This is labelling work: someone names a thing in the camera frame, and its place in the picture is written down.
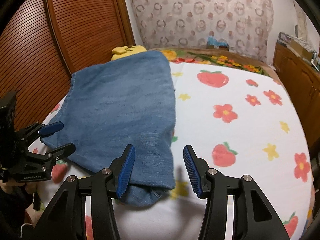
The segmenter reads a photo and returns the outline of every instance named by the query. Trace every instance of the person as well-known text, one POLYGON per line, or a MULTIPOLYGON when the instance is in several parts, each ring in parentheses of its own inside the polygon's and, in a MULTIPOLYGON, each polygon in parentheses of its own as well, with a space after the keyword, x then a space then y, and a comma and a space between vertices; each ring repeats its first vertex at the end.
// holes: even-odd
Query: person
POLYGON ((26 209, 33 202, 36 183, 19 183, 13 179, 0 180, 0 235, 1 239, 20 239, 21 227, 31 222, 26 209))

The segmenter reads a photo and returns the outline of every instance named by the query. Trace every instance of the bed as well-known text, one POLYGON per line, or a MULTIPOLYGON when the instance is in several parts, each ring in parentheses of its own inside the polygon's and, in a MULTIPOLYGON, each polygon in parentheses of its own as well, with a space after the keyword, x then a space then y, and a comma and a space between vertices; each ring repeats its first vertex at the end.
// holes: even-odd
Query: bed
MULTIPOLYGON (((252 175, 291 239, 299 239, 312 220, 310 159, 298 116, 276 74, 257 62, 255 66, 245 64, 250 67, 243 69, 239 56, 228 52, 159 50, 170 61, 175 87, 177 122, 171 150, 176 188, 150 208, 114 201, 121 238, 197 239, 206 201, 192 192, 183 163, 182 149, 191 144, 199 157, 225 175, 252 175)), ((64 99, 46 117, 45 124, 59 112, 64 99)), ((38 140, 29 150, 44 154, 48 148, 38 140)), ((83 178, 90 174, 73 163, 59 161, 53 179, 38 186, 44 206, 69 175, 83 178)), ((92 239, 90 217, 87 197, 88 239, 92 239)), ((232 228, 233 199, 229 197, 225 239, 232 239, 232 228)))

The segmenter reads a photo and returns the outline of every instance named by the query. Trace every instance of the white wall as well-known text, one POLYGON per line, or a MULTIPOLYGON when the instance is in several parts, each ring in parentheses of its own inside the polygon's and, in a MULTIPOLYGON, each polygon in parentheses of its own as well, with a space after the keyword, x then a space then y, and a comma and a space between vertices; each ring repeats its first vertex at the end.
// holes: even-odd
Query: white wall
MULTIPOLYGON (((134 16, 134 12, 130 0, 125 0, 127 4, 128 14, 132 26, 133 36, 137 45, 142 45, 142 40, 139 34, 138 26, 134 16)), ((272 0, 274 7, 274 22, 268 38, 268 64, 272 64, 273 56, 278 39, 279 32, 285 32, 290 35, 295 35, 295 26, 298 24, 297 14, 294 8, 293 0, 272 0)), ((307 17, 307 29, 309 39, 316 51, 319 51, 320 37, 315 27, 307 17)))

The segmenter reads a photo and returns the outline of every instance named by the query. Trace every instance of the brown louvered door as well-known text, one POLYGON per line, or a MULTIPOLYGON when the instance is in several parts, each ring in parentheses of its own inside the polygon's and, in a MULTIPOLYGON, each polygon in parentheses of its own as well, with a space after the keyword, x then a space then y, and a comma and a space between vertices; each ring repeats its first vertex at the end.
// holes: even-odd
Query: brown louvered door
POLYGON ((60 34, 74 69, 109 61, 127 44, 114 0, 53 0, 60 34))
POLYGON ((0 97, 18 91, 15 128, 42 122, 68 93, 43 0, 26 0, 0 36, 0 97))

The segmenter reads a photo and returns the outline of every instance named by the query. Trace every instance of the patterned curtain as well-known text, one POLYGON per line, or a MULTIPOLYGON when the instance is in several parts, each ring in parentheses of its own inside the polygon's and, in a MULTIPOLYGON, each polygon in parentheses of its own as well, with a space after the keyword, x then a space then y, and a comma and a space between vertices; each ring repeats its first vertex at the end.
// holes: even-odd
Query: patterned curtain
POLYGON ((271 0, 131 0, 147 49, 205 48, 208 36, 241 55, 266 60, 271 0))

